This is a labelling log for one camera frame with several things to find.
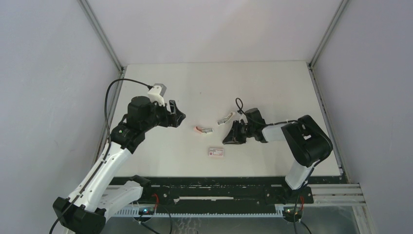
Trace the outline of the red white staple box sleeve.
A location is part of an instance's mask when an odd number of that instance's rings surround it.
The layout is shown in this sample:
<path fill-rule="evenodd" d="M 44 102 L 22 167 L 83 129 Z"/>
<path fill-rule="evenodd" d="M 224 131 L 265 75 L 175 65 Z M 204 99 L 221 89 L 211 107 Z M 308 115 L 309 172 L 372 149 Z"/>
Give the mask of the red white staple box sleeve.
<path fill-rule="evenodd" d="M 208 152 L 209 157 L 224 157 L 224 149 L 223 148 L 209 148 Z"/>

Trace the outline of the pink white stapler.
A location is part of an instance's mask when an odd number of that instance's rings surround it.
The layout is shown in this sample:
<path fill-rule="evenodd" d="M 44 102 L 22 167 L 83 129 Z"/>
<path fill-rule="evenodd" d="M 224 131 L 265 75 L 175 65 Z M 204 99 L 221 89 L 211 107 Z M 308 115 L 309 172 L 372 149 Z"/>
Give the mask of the pink white stapler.
<path fill-rule="evenodd" d="M 194 130 L 200 134 L 210 134 L 213 133 L 212 128 L 201 128 L 199 126 L 195 126 Z"/>

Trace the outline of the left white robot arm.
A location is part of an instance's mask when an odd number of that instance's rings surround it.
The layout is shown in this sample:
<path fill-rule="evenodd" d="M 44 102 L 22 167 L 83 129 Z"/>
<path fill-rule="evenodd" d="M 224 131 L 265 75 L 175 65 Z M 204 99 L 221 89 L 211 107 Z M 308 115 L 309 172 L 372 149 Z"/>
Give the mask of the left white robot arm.
<path fill-rule="evenodd" d="M 134 176 L 118 189 L 104 195 L 116 172 L 133 155 L 145 134 L 154 127 L 177 128 L 186 115 L 174 100 L 161 104 L 145 96 L 133 97 L 128 112 L 112 129 L 105 151 L 99 157 L 80 185 L 66 198 L 53 203 L 60 223 L 69 234 L 99 234 L 106 222 L 127 204 L 147 203 L 152 190 L 147 180 Z"/>

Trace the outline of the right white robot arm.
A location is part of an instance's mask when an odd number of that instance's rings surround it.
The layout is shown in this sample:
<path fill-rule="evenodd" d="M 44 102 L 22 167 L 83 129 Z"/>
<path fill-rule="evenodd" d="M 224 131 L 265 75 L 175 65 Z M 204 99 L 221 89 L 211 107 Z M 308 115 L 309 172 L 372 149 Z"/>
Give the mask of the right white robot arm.
<path fill-rule="evenodd" d="M 306 186 L 314 168 L 326 160 L 333 151 L 333 144 L 327 134 L 310 115 L 297 120 L 266 123 L 260 111 L 252 108 L 244 113 L 246 120 L 235 120 L 224 145 L 245 144 L 248 138 L 261 143 L 286 141 L 294 162 L 284 178 L 282 198 L 293 203 L 300 198 L 300 189 Z"/>

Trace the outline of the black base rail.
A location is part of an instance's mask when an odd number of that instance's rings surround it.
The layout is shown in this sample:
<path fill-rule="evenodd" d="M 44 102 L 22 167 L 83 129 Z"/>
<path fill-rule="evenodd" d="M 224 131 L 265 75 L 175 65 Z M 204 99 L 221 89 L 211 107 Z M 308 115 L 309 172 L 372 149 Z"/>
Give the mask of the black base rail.
<path fill-rule="evenodd" d="M 274 213 L 276 205 L 313 204 L 316 185 L 346 184 L 343 176 L 312 176 L 300 192 L 288 192 L 284 177 L 148 177 L 140 199 L 171 214 L 244 215 Z"/>

